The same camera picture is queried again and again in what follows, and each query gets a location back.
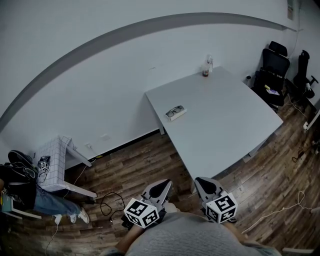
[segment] white table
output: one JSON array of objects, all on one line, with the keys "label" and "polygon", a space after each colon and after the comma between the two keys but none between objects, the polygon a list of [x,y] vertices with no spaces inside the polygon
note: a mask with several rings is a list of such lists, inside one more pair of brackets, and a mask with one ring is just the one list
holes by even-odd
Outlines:
[{"label": "white table", "polygon": [[88,197],[96,198],[96,193],[65,181],[66,151],[85,165],[89,167],[92,166],[91,162],[74,150],[71,138],[58,136],[42,145],[36,152],[30,154],[33,156],[32,161],[35,166],[38,166],[38,161],[41,157],[50,156],[50,170],[46,175],[41,174],[37,178],[37,182],[39,182],[40,187],[49,192],[67,189]]},{"label": "white table", "polygon": [[[219,66],[146,92],[192,179],[213,177],[254,151],[282,123],[249,87]],[[187,112],[170,122],[165,113]]]}]

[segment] robotic arm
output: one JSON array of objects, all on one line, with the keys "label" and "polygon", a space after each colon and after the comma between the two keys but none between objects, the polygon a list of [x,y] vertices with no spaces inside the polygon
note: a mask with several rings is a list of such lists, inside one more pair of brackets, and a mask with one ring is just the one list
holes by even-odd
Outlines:
[{"label": "robotic arm", "polygon": [[[197,193],[202,200],[203,213],[209,220],[222,223],[236,215],[238,204],[221,184],[206,177],[194,180]],[[130,229],[134,224],[146,228],[160,223],[166,214],[164,203],[168,201],[173,182],[163,179],[148,185],[138,198],[133,198],[124,209],[123,226]]]}]

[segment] jeans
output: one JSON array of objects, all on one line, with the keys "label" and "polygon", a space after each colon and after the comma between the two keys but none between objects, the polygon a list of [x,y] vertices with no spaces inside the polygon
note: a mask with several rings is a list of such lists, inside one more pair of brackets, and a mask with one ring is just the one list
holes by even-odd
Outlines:
[{"label": "jeans", "polygon": [[48,215],[73,215],[79,214],[81,208],[74,202],[55,196],[47,191],[36,188],[33,209]]}]

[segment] white sneaker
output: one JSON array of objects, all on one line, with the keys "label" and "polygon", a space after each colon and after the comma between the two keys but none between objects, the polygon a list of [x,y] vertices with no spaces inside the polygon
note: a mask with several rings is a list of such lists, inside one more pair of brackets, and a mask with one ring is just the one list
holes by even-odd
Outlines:
[{"label": "white sneaker", "polygon": [[72,224],[75,224],[77,220],[77,215],[76,214],[72,214],[70,215],[70,221]]},{"label": "white sneaker", "polygon": [[90,222],[89,215],[83,208],[81,208],[81,212],[78,214],[78,218],[81,218],[86,224]]}]

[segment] black cable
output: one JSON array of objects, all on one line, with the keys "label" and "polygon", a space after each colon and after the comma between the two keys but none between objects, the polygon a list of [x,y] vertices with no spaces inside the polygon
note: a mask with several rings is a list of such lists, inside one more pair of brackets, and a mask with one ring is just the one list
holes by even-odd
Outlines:
[{"label": "black cable", "polygon": [[38,182],[37,184],[41,184],[41,183],[44,183],[46,181],[48,172],[46,172],[46,171],[40,172],[38,177],[40,178],[42,174],[45,174],[44,180],[41,181],[41,182]]},{"label": "black cable", "polygon": [[[112,207],[109,206],[107,203],[104,202],[104,199],[105,199],[107,196],[109,196],[110,194],[115,194],[115,195],[117,195],[118,197],[121,198],[122,204],[123,204],[123,209],[116,210],[116,211],[114,211],[114,212],[112,213]],[[89,204],[89,205],[100,204],[100,210],[101,210],[101,213],[102,213],[103,216],[109,216],[109,215],[112,213],[111,216],[110,216],[110,218],[109,218],[109,221],[110,221],[110,222],[112,222],[112,216],[113,216],[116,212],[122,212],[122,211],[126,208],[124,199],[122,198],[121,195],[117,194],[116,192],[110,192],[110,193],[106,194],[105,196],[103,196],[101,202],[94,202],[94,201],[87,200],[87,201],[84,201],[84,203]],[[103,205],[103,204],[104,204],[105,206],[109,207],[110,211],[109,211],[108,214],[105,214],[104,211],[102,210],[102,205]]]},{"label": "black cable", "polygon": [[296,162],[298,162],[298,160],[305,154],[305,152],[307,152],[309,149],[311,149],[311,147],[312,147],[313,145],[311,144],[305,151],[303,151],[303,150],[300,150],[300,151],[298,151],[298,156],[297,157],[292,157],[291,159],[292,159],[292,161],[294,162],[294,163],[296,163]]}]

